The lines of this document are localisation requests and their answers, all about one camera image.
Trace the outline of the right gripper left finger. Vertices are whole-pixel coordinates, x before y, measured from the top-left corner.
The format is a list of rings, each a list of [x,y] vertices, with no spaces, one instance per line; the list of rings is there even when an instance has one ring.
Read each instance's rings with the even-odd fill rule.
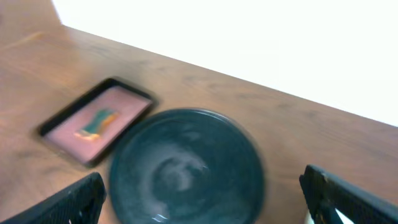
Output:
[[[97,224],[105,200],[103,179],[93,172],[1,224]]]

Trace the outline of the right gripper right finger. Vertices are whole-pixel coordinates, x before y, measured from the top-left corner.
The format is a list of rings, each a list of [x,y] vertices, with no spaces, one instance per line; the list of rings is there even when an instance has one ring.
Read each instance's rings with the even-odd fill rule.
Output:
[[[308,165],[299,177],[306,223],[397,224],[397,207],[326,170]]]

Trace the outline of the green and yellow sponge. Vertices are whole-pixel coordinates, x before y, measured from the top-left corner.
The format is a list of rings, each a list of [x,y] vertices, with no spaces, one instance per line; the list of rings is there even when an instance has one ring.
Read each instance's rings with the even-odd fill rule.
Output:
[[[111,109],[102,109],[96,112],[91,121],[74,133],[80,139],[94,141],[101,137],[108,126],[119,116]]]

